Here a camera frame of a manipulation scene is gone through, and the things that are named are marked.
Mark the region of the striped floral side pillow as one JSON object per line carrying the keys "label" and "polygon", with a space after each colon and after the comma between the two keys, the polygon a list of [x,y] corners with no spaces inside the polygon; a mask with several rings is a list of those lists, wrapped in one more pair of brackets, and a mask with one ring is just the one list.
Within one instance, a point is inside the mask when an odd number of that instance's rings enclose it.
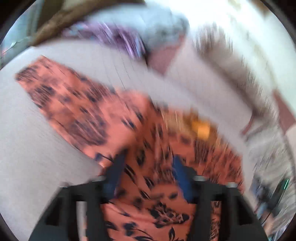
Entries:
{"label": "striped floral side pillow", "polygon": [[249,130],[244,140],[254,162],[254,173],[261,180],[273,183],[283,177],[295,178],[292,151],[280,126],[262,123]]}

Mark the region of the striped floral bolster pillow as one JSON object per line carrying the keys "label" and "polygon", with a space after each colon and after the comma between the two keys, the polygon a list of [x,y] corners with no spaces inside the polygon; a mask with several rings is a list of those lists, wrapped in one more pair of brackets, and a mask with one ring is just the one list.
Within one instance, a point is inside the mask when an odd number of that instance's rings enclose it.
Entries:
{"label": "striped floral bolster pillow", "polygon": [[196,33],[195,46],[242,94],[258,116],[269,121],[278,119],[273,70],[262,49],[248,39],[245,32],[236,35],[215,24],[204,26]]}

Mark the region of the brown garment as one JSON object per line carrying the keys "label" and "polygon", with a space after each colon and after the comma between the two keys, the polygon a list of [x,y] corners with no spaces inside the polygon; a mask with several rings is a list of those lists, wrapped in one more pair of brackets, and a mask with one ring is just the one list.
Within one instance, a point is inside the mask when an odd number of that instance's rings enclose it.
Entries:
{"label": "brown garment", "polygon": [[119,4],[145,4],[145,1],[129,0],[99,0],[99,1],[83,1],[68,9],[61,9],[46,21],[36,34],[32,37],[30,46],[37,46],[42,42],[56,37],[62,32],[64,28],[70,27],[72,24],[78,22],[88,14],[96,11],[106,9],[111,6]]}

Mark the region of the purple satin garment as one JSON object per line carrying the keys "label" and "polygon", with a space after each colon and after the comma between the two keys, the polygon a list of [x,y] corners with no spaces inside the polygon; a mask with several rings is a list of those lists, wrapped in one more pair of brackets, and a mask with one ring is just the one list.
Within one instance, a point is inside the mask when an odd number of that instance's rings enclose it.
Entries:
{"label": "purple satin garment", "polygon": [[65,38],[93,40],[99,44],[125,51],[133,59],[141,59],[146,50],[139,33],[131,28],[98,22],[78,22],[62,30]]}

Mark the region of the stained glass window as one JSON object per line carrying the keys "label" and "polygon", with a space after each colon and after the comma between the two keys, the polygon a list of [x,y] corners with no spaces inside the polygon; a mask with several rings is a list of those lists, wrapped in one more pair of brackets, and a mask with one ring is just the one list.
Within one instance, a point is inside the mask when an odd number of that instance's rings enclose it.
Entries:
{"label": "stained glass window", "polygon": [[24,11],[8,30],[1,43],[1,68],[24,51],[37,30],[44,1],[34,3]]}

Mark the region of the pink quilted back cushion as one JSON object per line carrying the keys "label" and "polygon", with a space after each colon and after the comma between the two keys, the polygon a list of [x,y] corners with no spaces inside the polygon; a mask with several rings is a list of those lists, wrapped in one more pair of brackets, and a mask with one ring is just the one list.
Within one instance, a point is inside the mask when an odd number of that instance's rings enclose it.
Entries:
{"label": "pink quilted back cushion", "polygon": [[196,100],[199,113],[217,124],[246,134],[255,127],[255,113],[243,95],[197,51],[194,41],[182,37],[176,44],[153,50],[148,66]]}

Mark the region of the orange black floral blouse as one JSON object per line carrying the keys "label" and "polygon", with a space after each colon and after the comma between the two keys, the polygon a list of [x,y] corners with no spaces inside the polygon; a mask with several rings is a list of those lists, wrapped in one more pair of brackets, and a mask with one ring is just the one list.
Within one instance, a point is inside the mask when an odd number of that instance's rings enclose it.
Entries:
{"label": "orange black floral blouse", "polygon": [[112,89],[40,57],[16,80],[50,125],[103,169],[128,149],[116,196],[102,206],[112,240],[185,240],[195,207],[173,176],[173,157],[211,182],[244,191],[240,157],[207,121]]}

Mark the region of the pink quilted corner cushion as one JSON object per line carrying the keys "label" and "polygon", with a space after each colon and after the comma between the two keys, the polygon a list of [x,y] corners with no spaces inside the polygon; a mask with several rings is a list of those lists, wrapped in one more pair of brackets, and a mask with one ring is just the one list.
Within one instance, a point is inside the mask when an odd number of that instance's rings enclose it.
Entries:
{"label": "pink quilted corner cushion", "polygon": [[278,105],[279,121],[281,129],[284,134],[295,124],[295,117],[287,106],[286,102],[282,99],[278,90],[273,91],[273,97]]}

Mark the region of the grey blue garment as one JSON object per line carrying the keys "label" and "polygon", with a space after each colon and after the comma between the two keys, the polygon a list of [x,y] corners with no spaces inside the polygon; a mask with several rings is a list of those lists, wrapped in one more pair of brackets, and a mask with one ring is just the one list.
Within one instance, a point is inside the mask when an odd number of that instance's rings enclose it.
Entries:
{"label": "grey blue garment", "polygon": [[92,13],[85,20],[134,29],[149,51],[177,42],[189,28],[184,15],[156,6],[117,6]]}

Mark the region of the pink quilted bed cover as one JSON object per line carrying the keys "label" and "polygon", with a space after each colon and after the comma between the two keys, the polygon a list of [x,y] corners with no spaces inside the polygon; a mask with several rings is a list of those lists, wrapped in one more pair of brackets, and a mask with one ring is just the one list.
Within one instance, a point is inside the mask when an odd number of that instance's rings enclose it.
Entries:
{"label": "pink quilted bed cover", "polygon": [[[39,56],[57,61],[92,80],[147,93],[152,100],[195,109],[190,94],[123,52],[90,41],[55,39],[29,47],[1,70],[1,215],[19,240],[28,240],[44,207],[63,182],[80,184],[96,175],[94,161],[71,147],[48,124],[15,75]],[[240,153],[240,132],[217,124]]]}

